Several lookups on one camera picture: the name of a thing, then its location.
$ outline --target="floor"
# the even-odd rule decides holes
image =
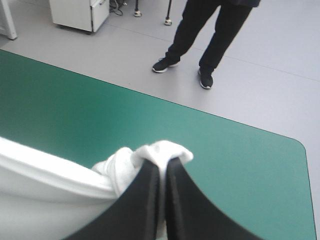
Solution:
[[[261,1],[214,73],[214,88],[197,78],[198,60],[214,31],[215,14],[181,64],[163,74],[151,66],[172,42],[185,0],[134,1],[86,35],[52,23],[48,2],[9,0],[18,39],[0,48],[151,96],[300,141],[306,149],[316,229],[320,234],[320,22],[317,0]]]

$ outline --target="white fabric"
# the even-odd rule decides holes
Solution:
[[[62,239],[108,208],[127,189],[147,159],[159,168],[157,236],[160,237],[165,233],[166,169],[168,161],[176,157],[185,164],[192,160],[193,154],[181,145],[162,140],[135,152],[123,147],[90,170],[0,137],[0,232],[16,239],[39,236],[47,240]],[[30,200],[34,207],[17,212],[17,206],[30,206],[29,202],[23,204]],[[75,210],[73,221],[66,217],[70,206]],[[50,209],[51,213],[40,217],[43,211],[38,208]],[[10,228],[13,225],[8,220],[19,224]]]

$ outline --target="person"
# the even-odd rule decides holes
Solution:
[[[199,62],[199,82],[204,89],[213,85],[212,73],[225,51],[239,32],[252,8],[260,0],[187,0],[180,22],[165,57],[153,65],[156,73],[164,73],[168,67],[178,65],[180,58],[194,43],[199,31],[221,6],[215,22],[215,33]]]

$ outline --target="black pants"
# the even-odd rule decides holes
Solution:
[[[188,0],[173,44],[165,54],[166,57],[180,61],[180,57],[192,46],[199,31],[218,6],[221,8],[215,23],[215,33],[199,62],[201,68],[212,73],[244,24],[252,7],[234,5],[228,0]]]

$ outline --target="metal stand leg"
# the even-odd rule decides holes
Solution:
[[[170,19],[171,3],[172,3],[172,0],[169,0],[168,12],[166,14],[165,21],[164,21],[164,25],[167,25],[167,26],[172,25],[172,21]]]
[[[134,9],[134,16],[139,18],[142,16],[141,12],[139,11],[139,0],[135,0],[135,9]]]
[[[7,0],[0,0],[0,18],[4,24],[4,27],[0,25],[0,34],[7,35],[11,40],[16,39],[18,36]]]

